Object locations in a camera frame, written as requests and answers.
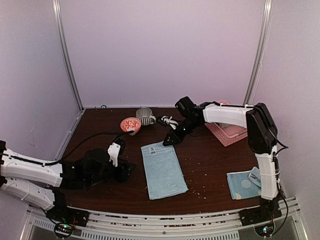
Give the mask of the light blue towel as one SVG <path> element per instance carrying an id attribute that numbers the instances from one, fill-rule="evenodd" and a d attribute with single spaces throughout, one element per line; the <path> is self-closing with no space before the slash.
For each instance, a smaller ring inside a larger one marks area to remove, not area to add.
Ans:
<path id="1" fill-rule="evenodd" d="M 150 200 L 173 197 L 189 190 L 173 146 L 157 142 L 140 149 Z"/>

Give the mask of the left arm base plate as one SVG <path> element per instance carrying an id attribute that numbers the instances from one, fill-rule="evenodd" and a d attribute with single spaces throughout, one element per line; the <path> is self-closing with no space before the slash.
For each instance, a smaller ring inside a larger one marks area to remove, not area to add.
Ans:
<path id="1" fill-rule="evenodd" d="M 45 215 L 47 218 L 57 222 L 86 227 L 90 213 L 86 210 L 75 209 L 65 205 L 54 205 L 53 208 L 45 212 Z"/>

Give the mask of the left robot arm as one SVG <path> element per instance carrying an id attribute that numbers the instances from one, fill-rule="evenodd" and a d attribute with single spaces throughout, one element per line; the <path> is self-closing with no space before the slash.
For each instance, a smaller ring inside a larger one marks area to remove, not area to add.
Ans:
<path id="1" fill-rule="evenodd" d="M 1 141 L 0 189 L 67 222 L 72 211 L 60 190 L 88 190 L 111 179 L 126 182 L 136 164 L 121 157 L 125 145 L 123 139 L 118 139 L 107 150 L 88 150 L 82 158 L 70 162 L 21 155 Z"/>

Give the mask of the pink plastic basket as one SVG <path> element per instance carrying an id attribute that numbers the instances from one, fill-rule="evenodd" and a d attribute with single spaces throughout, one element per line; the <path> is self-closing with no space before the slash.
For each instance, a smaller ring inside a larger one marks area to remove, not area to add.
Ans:
<path id="1" fill-rule="evenodd" d="M 230 105 L 226 101 L 211 102 L 203 110 L 204 125 L 227 147 L 248 136 L 246 113 L 250 108 Z"/>

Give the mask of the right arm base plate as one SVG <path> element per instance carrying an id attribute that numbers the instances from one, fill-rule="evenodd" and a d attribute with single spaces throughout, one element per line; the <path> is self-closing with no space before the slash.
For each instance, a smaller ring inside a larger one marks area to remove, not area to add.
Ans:
<path id="1" fill-rule="evenodd" d="M 279 209 L 269 212 L 266 208 L 257 206 L 246 208 L 238 212 L 242 226 L 257 225 L 264 222 L 271 222 L 282 216 Z"/>

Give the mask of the blue patterned towel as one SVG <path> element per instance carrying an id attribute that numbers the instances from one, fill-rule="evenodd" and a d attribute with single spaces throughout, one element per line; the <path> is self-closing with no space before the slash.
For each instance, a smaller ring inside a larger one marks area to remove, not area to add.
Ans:
<path id="1" fill-rule="evenodd" d="M 248 171 L 226 174 L 230 195 L 233 200 L 250 199 L 261 195 L 260 170 L 253 167 Z"/>

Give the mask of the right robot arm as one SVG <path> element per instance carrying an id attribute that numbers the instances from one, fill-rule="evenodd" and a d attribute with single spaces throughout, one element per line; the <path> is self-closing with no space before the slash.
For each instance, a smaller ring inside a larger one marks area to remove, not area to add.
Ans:
<path id="1" fill-rule="evenodd" d="M 175 146 L 184 140 L 196 127 L 205 123 L 222 123 L 243 127 L 247 130 L 248 145 L 254 152 L 260 170 L 260 206 L 255 215 L 266 221 L 276 216 L 276 205 L 281 197 L 280 170 L 277 156 L 278 129 L 264 103 L 256 105 L 230 105 L 216 101 L 194 104 L 187 96 L 175 107 L 184 117 L 165 136 L 164 146 Z"/>

